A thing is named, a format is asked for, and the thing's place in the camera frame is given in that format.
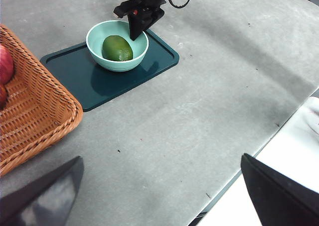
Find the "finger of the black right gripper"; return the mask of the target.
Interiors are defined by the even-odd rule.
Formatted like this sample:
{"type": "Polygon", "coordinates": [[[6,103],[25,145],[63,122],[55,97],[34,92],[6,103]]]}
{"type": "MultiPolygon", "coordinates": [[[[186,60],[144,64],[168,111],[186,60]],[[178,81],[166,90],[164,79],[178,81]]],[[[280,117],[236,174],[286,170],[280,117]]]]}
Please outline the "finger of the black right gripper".
{"type": "Polygon", "coordinates": [[[151,14],[150,23],[144,28],[144,31],[153,26],[158,20],[160,20],[164,16],[164,10],[158,9],[151,14]]]}
{"type": "Polygon", "coordinates": [[[150,23],[150,17],[143,10],[134,10],[128,15],[130,39],[135,41],[150,23]]]}

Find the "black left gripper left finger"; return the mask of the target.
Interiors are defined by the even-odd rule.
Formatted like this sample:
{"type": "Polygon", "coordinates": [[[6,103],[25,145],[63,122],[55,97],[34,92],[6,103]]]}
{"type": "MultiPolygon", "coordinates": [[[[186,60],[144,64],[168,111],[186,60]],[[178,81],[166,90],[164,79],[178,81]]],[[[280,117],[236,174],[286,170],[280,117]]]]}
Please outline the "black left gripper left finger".
{"type": "Polygon", "coordinates": [[[64,226],[84,174],[77,156],[0,199],[2,226],[64,226]]]}

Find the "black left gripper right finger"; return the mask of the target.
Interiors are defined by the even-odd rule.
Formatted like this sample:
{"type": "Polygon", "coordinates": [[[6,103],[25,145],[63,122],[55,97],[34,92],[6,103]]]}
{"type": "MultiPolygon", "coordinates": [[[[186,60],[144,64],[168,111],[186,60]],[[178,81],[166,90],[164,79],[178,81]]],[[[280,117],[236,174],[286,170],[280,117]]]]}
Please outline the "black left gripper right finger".
{"type": "Polygon", "coordinates": [[[263,226],[317,226],[319,194],[251,155],[241,157],[241,172],[263,226]]]}

